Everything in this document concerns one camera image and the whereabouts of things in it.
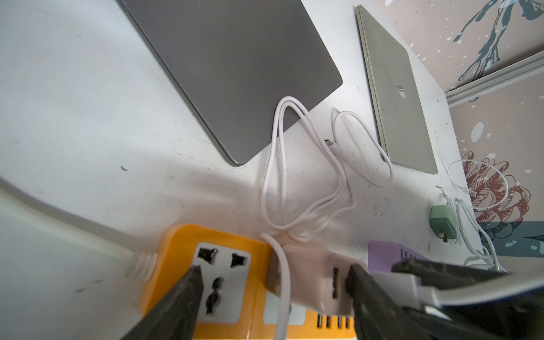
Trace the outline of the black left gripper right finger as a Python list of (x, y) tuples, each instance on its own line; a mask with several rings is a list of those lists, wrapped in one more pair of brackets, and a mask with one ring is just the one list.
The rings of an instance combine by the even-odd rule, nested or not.
[(345, 286), (353, 302), (358, 339), (429, 338), (361, 265), (350, 266)]

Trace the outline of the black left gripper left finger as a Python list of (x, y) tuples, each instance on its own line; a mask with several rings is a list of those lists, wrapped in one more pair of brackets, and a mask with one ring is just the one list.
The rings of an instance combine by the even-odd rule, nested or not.
[(122, 340), (192, 339), (202, 296), (201, 268), (192, 266)]

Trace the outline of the pink charger adapter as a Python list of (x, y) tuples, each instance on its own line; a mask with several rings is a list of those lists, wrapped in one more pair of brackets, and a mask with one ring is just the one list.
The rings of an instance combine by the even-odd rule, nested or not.
[(290, 269), (290, 301), (327, 316), (352, 317), (353, 302), (346, 280), (352, 265), (368, 266), (326, 249), (286, 245), (283, 251)]

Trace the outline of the green charger adapter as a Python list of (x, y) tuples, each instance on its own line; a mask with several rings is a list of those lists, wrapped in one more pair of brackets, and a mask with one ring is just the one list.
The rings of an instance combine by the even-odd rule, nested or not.
[(430, 210), (429, 225), (443, 242), (457, 240), (456, 217), (448, 205), (434, 205)]

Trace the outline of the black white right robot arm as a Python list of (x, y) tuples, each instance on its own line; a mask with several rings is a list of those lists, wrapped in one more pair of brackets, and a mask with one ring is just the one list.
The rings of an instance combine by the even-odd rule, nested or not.
[(415, 278), (409, 293), (422, 306), (503, 339), (543, 338), (543, 270), (518, 273), (405, 259), (395, 275)]

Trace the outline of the silver laptop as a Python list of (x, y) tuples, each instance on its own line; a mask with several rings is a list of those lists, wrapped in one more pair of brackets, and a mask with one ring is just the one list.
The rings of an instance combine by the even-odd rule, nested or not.
[(356, 18), (381, 147), (395, 164), (437, 174), (407, 50), (361, 5)]

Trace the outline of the dark grey laptop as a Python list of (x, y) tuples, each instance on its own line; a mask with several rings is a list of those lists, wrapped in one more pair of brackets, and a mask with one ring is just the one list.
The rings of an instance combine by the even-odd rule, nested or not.
[(279, 101), (313, 109), (343, 83), (301, 1), (122, 1), (225, 158), (271, 142)]

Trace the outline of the purple power strip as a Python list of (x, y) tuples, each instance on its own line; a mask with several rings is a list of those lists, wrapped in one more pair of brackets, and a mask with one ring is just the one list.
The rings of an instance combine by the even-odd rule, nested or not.
[(392, 266), (405, 259), (427, 258), (397, 242), (370, 241), (368, 244), (369, 273), (391, 272)]

